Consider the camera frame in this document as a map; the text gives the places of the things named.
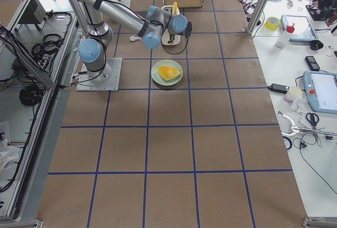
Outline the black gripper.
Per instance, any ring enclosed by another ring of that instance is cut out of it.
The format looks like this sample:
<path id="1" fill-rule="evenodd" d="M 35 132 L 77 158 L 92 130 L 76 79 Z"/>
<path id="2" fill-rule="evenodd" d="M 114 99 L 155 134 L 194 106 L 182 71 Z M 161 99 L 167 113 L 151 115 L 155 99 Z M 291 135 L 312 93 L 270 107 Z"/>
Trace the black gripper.
<path id="1" fill-rule="evenodd" d="M 186 38 L 189 38 L 191 36 L 192 33 L 192 22 L 188 21 L 187 22 L 187 26 L 186 29 L 178 34 L 171 34 L 170 33 L 170 40 L 174 40 L 176 36 L 185 36 Z"/>

